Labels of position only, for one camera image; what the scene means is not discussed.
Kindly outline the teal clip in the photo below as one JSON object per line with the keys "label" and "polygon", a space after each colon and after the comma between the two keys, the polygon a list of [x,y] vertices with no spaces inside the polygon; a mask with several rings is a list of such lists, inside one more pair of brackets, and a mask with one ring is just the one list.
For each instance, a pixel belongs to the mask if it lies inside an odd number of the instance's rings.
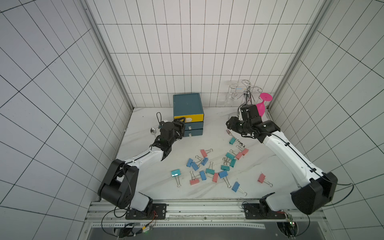
{"label": "teal clip", "polygon": [[178,188],[181,187],[180,175],[181,175],[180,169],[171,171],[171,176],[172,176],[172,178],[174,178],[176,180]]}
{"label": "teal clip", "polygon": [[208,168],[206,168],[206,173],[207,174],[210,174],[210,175],[214,175],[215,174],[215,170],[213,169],[213,162],[210,162],[210,165]]}
{"label": "teal clip", "polygon": [[233,145],[233,144],[235,143],[235,141],[236,141],[236,138],[232,137],[229,143],[230,143],[231,145]]}

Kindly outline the yellow top drawer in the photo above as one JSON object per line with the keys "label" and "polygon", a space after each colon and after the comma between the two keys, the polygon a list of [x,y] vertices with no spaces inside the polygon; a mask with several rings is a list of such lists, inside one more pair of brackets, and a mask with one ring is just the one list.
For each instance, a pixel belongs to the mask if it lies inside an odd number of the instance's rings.
{"label": "yellow top drawer", "polygon": [[204,114],[174,116],[174,119],[181,119],[181,118],[185,118],[186,123],[203,122]]}

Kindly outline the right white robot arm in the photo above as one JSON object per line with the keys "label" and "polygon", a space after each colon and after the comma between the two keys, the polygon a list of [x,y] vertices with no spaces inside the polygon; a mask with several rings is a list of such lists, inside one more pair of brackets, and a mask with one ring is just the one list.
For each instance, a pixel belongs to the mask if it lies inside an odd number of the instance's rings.
{"label": "right white robot arm", "polygon": [[266,211],[299,210],[311,215],[334,198],[338,178],[331,172],[324,172],[310,162],[271,120],[261,118],[241,121],[231,117],[226,126],[244,138],[257,139],[276,154],[290,170],[298,188],[265,195],[260,204]]}

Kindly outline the teal drawer cabinet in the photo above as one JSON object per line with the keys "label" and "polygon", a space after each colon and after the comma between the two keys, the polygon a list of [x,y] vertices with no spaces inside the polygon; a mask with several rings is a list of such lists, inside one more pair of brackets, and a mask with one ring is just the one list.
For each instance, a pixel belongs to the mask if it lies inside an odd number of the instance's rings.
{"label": "teal drawer cabinet", "polygon": [[[174,116],[204,114],[199,93],[173,95]],[[203,134],[204,121],[185,123],[184,137],[195,137]]]}

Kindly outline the metal spoon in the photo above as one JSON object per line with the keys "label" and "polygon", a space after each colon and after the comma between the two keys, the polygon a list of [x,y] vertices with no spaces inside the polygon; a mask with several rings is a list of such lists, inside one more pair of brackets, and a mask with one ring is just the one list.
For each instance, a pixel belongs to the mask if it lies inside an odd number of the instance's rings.
{"label": "metal spoon", "polygon": [[157,133],[158,133],[158,130],[157,130],[157,128],[152,127],[152,128],[150,129],[150,132],[151,132],[152,135],[156,136]]}

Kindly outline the pink clip right upper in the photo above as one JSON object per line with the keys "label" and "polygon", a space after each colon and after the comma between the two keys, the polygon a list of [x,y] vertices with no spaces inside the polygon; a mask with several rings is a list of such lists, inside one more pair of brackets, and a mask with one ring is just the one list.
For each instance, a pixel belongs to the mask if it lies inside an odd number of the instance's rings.
{"label": "pink clip right upper", "polygon": [[238,148],[238,150],[239,150],[239,154],[240,155],[245,155],[245,154],[247,154],[248,153],[248,149],[247,148],[245,148],[245,147],[243,147],[242,145],[236,145],[236,147]]}

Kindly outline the chrome glass rack stand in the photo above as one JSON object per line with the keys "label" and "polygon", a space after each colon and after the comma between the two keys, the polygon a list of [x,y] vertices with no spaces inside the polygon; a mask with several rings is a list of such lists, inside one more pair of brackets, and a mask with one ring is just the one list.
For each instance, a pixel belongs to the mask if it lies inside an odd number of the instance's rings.
{"label": "chrome glass rack stand", "polygon": [[243,88],[244,91],[241,96],[241,99],[243,101],[238,107],[237,117],[240,120],[243,120],[241,108],[243,106],[255,104],[257,101],[255,100],[253,93],[261,94],[263,92],[263,89],[257,86],[252,86],[249,80],[241,80],[241,83],[244,85],[244,88]]}

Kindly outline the pink clip right pair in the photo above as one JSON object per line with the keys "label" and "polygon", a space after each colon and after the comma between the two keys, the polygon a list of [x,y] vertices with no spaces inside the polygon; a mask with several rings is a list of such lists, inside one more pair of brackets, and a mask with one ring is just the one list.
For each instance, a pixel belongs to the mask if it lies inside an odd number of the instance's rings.
{"label": "pink clip right pair", "polygon": [[237,160],[239,160],[242,156],[243,156],[243,153],[242,153],[242,152],[239,152],[239,153],[235,156],[235,158],[236,158]]}

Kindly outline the pink clip top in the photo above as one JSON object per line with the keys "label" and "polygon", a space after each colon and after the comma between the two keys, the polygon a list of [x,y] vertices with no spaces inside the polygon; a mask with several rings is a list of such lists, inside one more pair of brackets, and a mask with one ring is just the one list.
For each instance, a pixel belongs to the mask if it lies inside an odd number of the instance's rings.
{"label": "pink clip top", "polygon": [[202,149],[202,150],[200,150],[200,152],[201,152],[203,158],[207,158],[208,157],[208,153],[213,152],[213,149],[208,149],[208,150]]}

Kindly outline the blue clip lower centre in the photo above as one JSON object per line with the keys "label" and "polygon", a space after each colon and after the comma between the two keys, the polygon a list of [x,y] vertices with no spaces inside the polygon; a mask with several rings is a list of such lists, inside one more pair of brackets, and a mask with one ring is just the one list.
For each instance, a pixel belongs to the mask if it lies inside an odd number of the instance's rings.
{"label": "blue clip lower centre", "polygon": [[207,179],[206,173],[204,171],[200,171],[200,177],[201,177],[202,181],[205,181]]}

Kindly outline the pink clip front left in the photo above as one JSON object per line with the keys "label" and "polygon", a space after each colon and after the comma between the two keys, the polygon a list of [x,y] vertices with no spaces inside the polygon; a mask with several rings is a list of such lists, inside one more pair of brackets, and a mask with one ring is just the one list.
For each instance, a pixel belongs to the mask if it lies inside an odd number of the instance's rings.
{"label": "pink clip front left", "polygon": [[197,178],[195,175],[194,175],[194,172],[193,171],[190,171],[190,175],[191,175],[191,180],[190,180],[190,185],[193,186],[193,185],[196,185],[200,182],[200,179]]}

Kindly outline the pink clip far right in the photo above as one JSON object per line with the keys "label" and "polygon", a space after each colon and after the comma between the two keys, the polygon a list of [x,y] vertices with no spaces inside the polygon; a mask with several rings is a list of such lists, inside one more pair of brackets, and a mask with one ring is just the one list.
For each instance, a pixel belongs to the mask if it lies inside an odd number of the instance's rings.
{"label": "pink clip far right", "polygon": [[259,178],[258,178],[258,182],[261,183],[261,184],[267,184],[269,187],[273,187],[273,184],[270,183],[267,179],[266,179],[266,176],[261,173]]}

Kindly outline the blue clip front right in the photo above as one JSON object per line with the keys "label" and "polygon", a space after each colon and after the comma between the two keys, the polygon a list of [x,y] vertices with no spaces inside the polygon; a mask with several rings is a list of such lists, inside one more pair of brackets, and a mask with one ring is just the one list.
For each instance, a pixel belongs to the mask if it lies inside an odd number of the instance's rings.
{"label": "blue clip front right", "polygon": [[240,192],[241,194],[243,194],[244,196],[247,196],[248,193],[245,192],[241,187],[240,187],[240,184],[238,182],[235,182],[232,186],[232,191],[234,191],[235,193],[237,192]]}

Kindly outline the pink clip lower centre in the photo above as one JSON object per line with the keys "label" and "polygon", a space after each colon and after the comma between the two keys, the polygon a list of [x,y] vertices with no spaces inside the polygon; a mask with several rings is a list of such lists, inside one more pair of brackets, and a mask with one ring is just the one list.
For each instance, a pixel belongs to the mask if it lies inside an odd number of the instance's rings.
{"label": "pink clip lower centre", "polygon": [[218,173],[215,173],[214,176],[213,176],[213,182],[214,182],[214,183],[217,183],[217,182],[218,182],[218,179],[219,179],[219,174],[218,174]]}

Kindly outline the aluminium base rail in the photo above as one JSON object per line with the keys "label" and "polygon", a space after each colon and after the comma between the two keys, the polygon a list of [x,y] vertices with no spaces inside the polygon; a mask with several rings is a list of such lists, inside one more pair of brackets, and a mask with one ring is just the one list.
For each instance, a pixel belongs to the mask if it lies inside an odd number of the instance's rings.
{"label": "aluminium base rail", "polygon": [[159,200],[147,217],[135,210],[118,209],[106,201],[92,202],[85,218],[93,228],[142,228],[211,227],[249,228],[265,230],[268,224],[293,226],[300,233],[311,227],[327,231],[323,212],[307,217],[296,210],[284,213],[261,214],[258,200]]}

